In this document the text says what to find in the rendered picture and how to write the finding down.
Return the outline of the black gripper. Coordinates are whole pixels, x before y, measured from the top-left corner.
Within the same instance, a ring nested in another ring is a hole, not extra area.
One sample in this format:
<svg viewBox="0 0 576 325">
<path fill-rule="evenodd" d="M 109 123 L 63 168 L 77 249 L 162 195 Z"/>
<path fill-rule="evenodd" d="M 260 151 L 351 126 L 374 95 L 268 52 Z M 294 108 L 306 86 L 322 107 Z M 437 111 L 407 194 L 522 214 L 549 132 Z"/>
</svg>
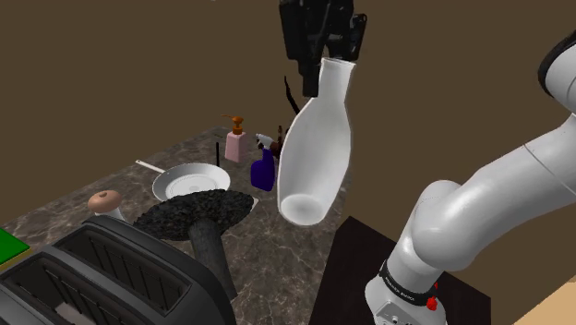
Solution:
<svg viewBox="0 0 576 325">
<path fill-rule="evenodd" d="M 357 61 L 367 15 L 354 14 L 354 0 L 279 0 L 279 12 L 286 55 L 299 61 L 302 93 L 317 97 L 324 47 L 344 42 L 342 58 Z"/>
</svg>

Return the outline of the white vase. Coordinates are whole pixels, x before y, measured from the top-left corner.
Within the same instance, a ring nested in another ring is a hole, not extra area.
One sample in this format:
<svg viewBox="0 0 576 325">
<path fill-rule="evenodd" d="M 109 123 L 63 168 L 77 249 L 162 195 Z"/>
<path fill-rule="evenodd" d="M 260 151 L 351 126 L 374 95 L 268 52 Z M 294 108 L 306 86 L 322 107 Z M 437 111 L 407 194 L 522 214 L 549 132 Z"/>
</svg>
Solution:
<svg viewBox="0 0 576 325">
<path fill-rule="evenodd" d="M 349 167 L 352 132 L 346 95 L 355 64 L 324 58 L 318 95 L 307 101 L 284 138 L 277 179 L 277 202 L 290 223 L 323 221 Z"/>
</svg>

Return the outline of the dark brown branch ornament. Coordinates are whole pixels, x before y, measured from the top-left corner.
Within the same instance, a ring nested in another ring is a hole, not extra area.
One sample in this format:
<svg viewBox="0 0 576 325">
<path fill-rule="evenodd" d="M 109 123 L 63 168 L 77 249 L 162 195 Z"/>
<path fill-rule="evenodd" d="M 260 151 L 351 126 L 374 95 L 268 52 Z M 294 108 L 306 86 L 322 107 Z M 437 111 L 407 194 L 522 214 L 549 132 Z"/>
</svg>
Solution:
<svg viewBox="0 0 576 325">
<path fill-rule="evenodd" d="M 295 102 L 294 97 L 291 93 L 291 89 L 290 89 L 290 86 L 288 84 L 287 77 L 283 77 L 283 83 L 284 83 L 284 87 L 285 87 L 285 95 L 286 95 L 286 98 L 287 98 L 289 104 L 291 105 L 294 113 L 299 114 L 300 108 L 298 107 L 298 105 Z M 289 130 L 289 127 L 283 128 L 281 125 L 278 125 L 277 138 L 270 145 L 271 153 L 276 159 L 280 159 L 280 156 L 282 153 L 283 139 L 284 139 L 284 136 L 287 134 L 288 130 Z"/>
</svg>

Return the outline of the pink soap dispenser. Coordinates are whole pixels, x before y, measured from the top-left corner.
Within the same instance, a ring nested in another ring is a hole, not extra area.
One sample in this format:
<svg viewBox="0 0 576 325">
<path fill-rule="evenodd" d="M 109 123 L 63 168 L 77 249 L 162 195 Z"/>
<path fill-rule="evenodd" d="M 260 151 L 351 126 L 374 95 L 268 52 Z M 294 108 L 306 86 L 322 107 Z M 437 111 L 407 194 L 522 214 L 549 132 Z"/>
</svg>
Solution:
<svg viewBox="0 0 576 325">
<path fill-rule="evenodd" d="M 231 162 L 241 163 L 246 157 L 248 145 L 247 133 L 242 127 L 244 118 L 229 114 L 225 114 L 224 117 L 229 117 L 234 123 L 232 130 L 226 136 L 224 157 Z"/>
</svg>

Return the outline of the purple spray bottle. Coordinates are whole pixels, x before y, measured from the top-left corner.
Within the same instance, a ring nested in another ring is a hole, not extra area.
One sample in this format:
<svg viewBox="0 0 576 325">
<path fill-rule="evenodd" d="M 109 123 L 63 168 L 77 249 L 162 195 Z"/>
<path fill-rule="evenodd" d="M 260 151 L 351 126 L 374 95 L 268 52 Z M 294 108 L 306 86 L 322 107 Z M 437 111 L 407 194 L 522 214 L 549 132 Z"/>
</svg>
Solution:
<svg viewBox="0 0 576 325">
<path fill-rule="evenodd" d="M 251 165 L 251 185 L 270 192 L 275 182 L 274 158 L 270 149 L 273 139 L 263 134 L 256 134 L 256 138 L 262 145 L 262 157 Z"/>
</svg>

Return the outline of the white frying pan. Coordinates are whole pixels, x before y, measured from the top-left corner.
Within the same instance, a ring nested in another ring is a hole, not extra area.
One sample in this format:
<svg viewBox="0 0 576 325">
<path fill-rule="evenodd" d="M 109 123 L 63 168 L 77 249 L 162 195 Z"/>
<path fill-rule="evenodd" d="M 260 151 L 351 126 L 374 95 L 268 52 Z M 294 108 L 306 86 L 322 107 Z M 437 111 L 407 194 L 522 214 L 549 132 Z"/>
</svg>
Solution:
<svg viewBox="0 0 576 325">
<path fill-rule="evenodd" d="M 136 164 L 159 174 L 152 183 L 152 192 L 160 201 L 194 192 L 227 190 L 231 185 L 229 174 L 221 167 L 210 163 L 190 162 L 167 170 L 141 160 L 136 160 Z"/>
</svg>

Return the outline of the black mushroom figure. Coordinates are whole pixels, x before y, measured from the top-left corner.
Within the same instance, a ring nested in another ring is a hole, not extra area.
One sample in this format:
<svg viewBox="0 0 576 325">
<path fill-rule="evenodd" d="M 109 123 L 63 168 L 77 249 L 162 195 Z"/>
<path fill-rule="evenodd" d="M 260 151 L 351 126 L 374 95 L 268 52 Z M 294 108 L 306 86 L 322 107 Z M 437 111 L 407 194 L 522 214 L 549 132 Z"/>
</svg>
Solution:
<svg viewBox="0 0 576 325">
<path fill-rule="evenodd" d="M 158 239 L 191 243 L 194 258 L 219 280 L 227 297 L 237 291 L 229 270 L 222 234 L 253 210 L 255 199 L 235 190 L 213 189 L 176 196 L 158 203 L 133 225 Z"/>
</svg>

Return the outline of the dark robot stand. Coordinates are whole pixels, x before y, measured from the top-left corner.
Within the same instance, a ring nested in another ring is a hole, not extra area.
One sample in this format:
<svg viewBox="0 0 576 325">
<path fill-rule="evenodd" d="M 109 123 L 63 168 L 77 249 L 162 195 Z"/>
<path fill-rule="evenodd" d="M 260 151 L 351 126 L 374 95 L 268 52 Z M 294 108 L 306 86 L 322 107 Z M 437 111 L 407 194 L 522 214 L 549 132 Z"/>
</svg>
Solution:
<svg viewBox="0 0 576 325">
<path fill-rule="evenodd" d="M 334 236 L 308 325 L 375 325 L 365 287 L 396 242 L 348 217 Z M 490 297 L 449 273 L 438 279 L 449 325 L 491 325 Z"/>
</svg>

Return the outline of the brown-capped white mushroom figure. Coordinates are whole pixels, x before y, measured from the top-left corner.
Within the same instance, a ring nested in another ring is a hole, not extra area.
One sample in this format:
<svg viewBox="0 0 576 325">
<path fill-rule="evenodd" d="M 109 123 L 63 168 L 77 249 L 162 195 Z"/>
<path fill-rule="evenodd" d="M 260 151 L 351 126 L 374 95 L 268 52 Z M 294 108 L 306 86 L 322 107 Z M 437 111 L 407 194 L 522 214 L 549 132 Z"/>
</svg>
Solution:
<svg viewBox="0 0 576 325">
<path fill-rule="evenodd" d="M 115 190 L 103 190 L 92 195 L 88 201 L 88 208 L 95 215 L 107 215 L 115 219 L 126 221 L 120 210 L 123 197 Z"/>
</svg>

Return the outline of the black toaster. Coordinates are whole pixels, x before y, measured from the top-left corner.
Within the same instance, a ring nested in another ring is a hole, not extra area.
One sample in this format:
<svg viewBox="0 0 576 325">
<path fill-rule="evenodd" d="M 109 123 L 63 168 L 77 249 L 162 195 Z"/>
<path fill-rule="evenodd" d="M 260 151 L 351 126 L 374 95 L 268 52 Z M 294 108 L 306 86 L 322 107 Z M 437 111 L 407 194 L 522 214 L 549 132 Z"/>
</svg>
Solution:
<svg viewBox="0 0 576 325">
<path fill-rule="evenodd" d="M 236 325 L 236 320 L 209 269 L 101 215 L 0 272 L 0 325 Z"/>
</svg>

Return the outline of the green flat board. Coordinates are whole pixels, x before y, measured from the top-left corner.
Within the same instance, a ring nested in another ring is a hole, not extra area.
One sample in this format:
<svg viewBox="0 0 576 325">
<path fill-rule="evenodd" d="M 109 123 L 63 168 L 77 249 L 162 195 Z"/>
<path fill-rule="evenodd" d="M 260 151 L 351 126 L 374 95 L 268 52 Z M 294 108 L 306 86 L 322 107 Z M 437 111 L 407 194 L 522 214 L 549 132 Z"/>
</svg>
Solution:
<svg viewBox="0 0 576 325">
<path fill-rule="evenodd" d="M 17 264 L 31 252 L 29 245 L 0 228 L 0 271 Z"/>
</svg>

